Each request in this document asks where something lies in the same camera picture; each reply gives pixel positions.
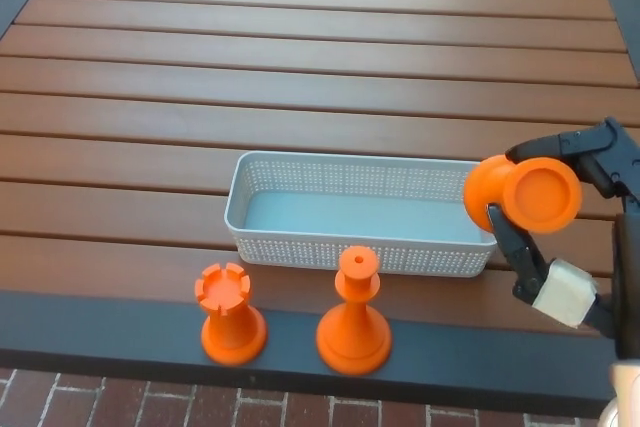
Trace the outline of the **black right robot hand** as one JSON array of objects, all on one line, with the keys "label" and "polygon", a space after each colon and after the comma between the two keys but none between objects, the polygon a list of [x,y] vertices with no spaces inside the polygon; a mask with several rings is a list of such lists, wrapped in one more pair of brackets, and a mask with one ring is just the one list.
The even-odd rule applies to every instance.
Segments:
[{"label": "black right robot hand", "polygon": [[[584,324],[615,341],[622,361],[639,358],[639,145],[613,117],[584,129],[517,144],[506,158],[519,164],[550,157],[563,162],[604,198],[621,199],[623,212],[612,228],[612,291],[597,294]],[[547,262],[530,233],[509,220],[496,203],[486,208],[499,249],[517,274],[513,295],[533,305],[549,276]]]}]

